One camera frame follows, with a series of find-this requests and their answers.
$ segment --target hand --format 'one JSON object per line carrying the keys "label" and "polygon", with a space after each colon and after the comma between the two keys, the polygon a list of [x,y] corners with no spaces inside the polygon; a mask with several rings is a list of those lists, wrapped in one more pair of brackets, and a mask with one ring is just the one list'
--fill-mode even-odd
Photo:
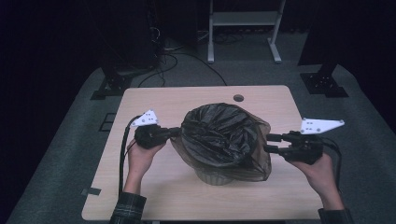
{"label": "hand", "polygon": [[335,185],[332,172],[332,158],[323,153],[314,164],[309,165],[301,161],[289,161],[300,169],[306,176],[309,185],[317,192],[325,210],[343,210],[344,204]]}
{"label": "hand", "polygon": [[143,175],[152,164],[155,154],[160,151],[165,144],[145,149],[139,146],[133,139],[127,148],[129,172],[124,186],[124,192],[140,193],[140,185]]}

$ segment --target black sleeve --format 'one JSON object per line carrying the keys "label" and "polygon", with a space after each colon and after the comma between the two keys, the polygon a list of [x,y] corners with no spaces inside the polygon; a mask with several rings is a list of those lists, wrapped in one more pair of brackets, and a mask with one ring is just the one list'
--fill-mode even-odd
{"label": "black sleeve", "polygon": [[142,218],[146,198],[138,194],[123,192],[117,201],[110,224],[137,224]]}
{"label": "black sleeve", "polygon": [[321,223],[323,224],[353,224],[349,209],[345,210],[318,210]]}

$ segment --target table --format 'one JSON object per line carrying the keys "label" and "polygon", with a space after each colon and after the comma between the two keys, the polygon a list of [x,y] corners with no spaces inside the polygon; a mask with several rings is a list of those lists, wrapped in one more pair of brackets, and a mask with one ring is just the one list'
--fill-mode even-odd
{"label": "table", "polygon": [[[244,101],[233,97],[240,94]],[[120,146],[125,126],[136,115],[153,109],[162,127],[179,127],[188,111],[206,104],[239,105],[272,126],[271,133],[299,131],[301,116],[286,86],[142,88],[125,91],[82,210],[87,220],[109,220],[118,197]],[[144,220],[318,219],[322,206],[303,173],[272,155],[267,181],[233,181],[211,186],[201,181],[170,142],[156,155],[143,178],[147,197]]]}
{"label": "table", "polygon": [[215,26],[240,26],[240,25],[274,25],[271,37],[267,38],[268,45],[275,63],[282,63],[275,44],[277,32],[282,20],[286,0],[281,0],[278,11],[250,11],[250,12],[214,12],[213,0],[209,7],[209,41],[207,44],[207,61],[215,61],[213,45],[213,27]]}

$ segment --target black mesh bag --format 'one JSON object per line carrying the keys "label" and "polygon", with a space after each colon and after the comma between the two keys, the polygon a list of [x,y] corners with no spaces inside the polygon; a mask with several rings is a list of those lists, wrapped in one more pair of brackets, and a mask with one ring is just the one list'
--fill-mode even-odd
{"label": "black mesh bag", "polygon": [[263,150],[270,129],[237,105],[202,105],[186,115],[181,135],[171,142],[196,173],[263,181],[271,173],[270,156]]}

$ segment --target white bracket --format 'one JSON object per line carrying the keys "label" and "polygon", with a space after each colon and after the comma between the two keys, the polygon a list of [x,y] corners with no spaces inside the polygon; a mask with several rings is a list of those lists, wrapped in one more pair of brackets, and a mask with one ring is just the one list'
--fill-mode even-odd
{"label": "white bracket", "polygon": [[132,127],[145,126],[150,124],[157,124],[158,119],[155,116],[154,110],[150,109],[144,113],[140,118],[134,120],[131,124]]}
{"label": "white bracket", "polygon": [[303,119],[301,134],[325,133],[329,130],[343,126],[343,120]]}

